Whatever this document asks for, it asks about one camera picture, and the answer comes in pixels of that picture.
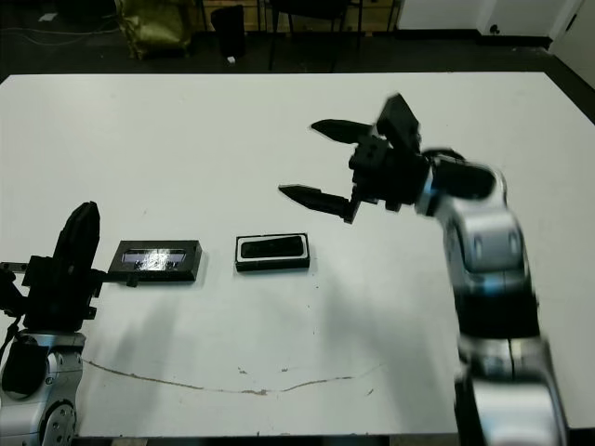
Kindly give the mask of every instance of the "wall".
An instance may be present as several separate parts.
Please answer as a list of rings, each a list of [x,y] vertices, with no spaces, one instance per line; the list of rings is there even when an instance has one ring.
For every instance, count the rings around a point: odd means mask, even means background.
[[[403,0],[401,30],[474,30],[483,0]]]
[[[483,2],[477,29],[489,34],[497,24],[500,35],[548,36],[569,0],[490,0]]]
[[[550,51],[585,82],[595,88],[595,1],[587,0],[568,33],[556,40]]]
[[[489,34],[555,37],[581,0],[403,0],[402,30],[479,30]]]

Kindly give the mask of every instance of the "white table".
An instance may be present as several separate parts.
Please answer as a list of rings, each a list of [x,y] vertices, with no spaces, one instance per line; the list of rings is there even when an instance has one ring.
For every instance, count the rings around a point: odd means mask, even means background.
[[[11,77],[3,260],[51,255],[88,200],[101,212],[96,268],[120,240],[198,238],[206,251],[193,285],[104,286],[84,326],[97,366],[79,387],[81,436],[456,430],[438,224],[363,205],[349,226],[277,191],[348,195],[351,149],[308,126],[372,122],[397,91],[424,146],[505,173],[570,425],[595,425],[595,126],[544,74]],[[309,233],[309,271],[234,271],[237,235],[284,231]]]

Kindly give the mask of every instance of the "chair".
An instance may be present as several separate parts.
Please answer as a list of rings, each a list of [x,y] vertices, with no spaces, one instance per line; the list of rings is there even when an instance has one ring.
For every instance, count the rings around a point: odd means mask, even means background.
[[[204,0],[194,0],[194,4],[196,5],[196,8],[200,9],[200,11],[201,11],[201,16],[203,16],[203,27],[205,28],[205,33],[208,33],[208,26],[206,25],[205,1]]]
[[[271,53],[269,56],[269,71],[272,70],[272,63],[275,53],[275,41],[277,40],[277,26],[279,24],[279,13],[287,14],[289,19],[289,32],[293,34],[294,23],[292,16],[310,17],[313,19],[331,20],[331,32],[335,30],[335,21],[340,20],[338,33],[343,32],[345,24],[345,15],[350,0],[270,0],[272,10],[272,42]],[[358,32],[362,27],[362,14],[360,10]],[[333,57],[331,63],[332,72],[337,63],[337,54]]]
[[[390,5],[389,23],[387,24],[387,33],[390,33],[390,23],[392,22],[392,14],[394,14],[394,8],[397,6],[397,4],[400,3],[401,2],[399,0],[392,0],[392,4]],[[399,11],[397,11],[397,20],[399,19],[399,12],[401,12],[401,7],[399,7]]]

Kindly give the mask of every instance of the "floor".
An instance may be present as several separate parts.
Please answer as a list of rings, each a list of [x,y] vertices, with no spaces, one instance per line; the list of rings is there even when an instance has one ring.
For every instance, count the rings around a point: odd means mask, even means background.
[[[72,23],[57,16],[50,22],[39,18],[53,12],[51,2],[0,0],[0,83],[11,74],[30,73],[258,73],[269,72],[271,38],[249,34],[247,52],[231,65],[218,51],[216,38],[198,34],[188,57],[180,54],[143,61],[128,56],[126,41],[113,18]],[[52,33],[24,31],[36,29]],[[595,123],[595,90],[584,83],[543,47],[482,45],[472,38],[412,39],[394,34],[362,38],[347,34],[338,46],[336,72],[545,72]],[[273,72],[328,72],[334,35],[297,35],[278,39]],[[221,443],[239,446],[256,439],[117,440],[116,446],[196,446]],[[259,439],[258,443],[315,443],[316,446],[454,446],[456,436],[345,439]],[[110,439],[85,439],[83,446],[108,446]],[[595,444],[595,430],[571,433],[571,444]]]

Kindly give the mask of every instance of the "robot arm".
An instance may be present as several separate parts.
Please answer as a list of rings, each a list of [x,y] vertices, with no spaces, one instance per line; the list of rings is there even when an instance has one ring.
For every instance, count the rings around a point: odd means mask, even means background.
[[[304,186],[282,186],[283,193],[350,223],[361,201],[384,200],[393,211],[411,204],[443,227],[464,370],[455,385],[461,444],[566,445],[522,231],[507,207],[502,175],[449,149],[420,152],[418,122],[401,96],[387,101],[373,126],[321,121],[312,127],[357,143],[351,199]]]
[[[2,446],[68,446],[76,429],[76,389],[85,337],[77,333],[105,273],[91,269],[99,242],[99,211],[84,203],[68,219],[52,257],[0,264],[0,309],[17,318],[8,331],[0,383]],[[24,273],[25,298],[12,283]],[[18,331],[24,316],[26,330]]]

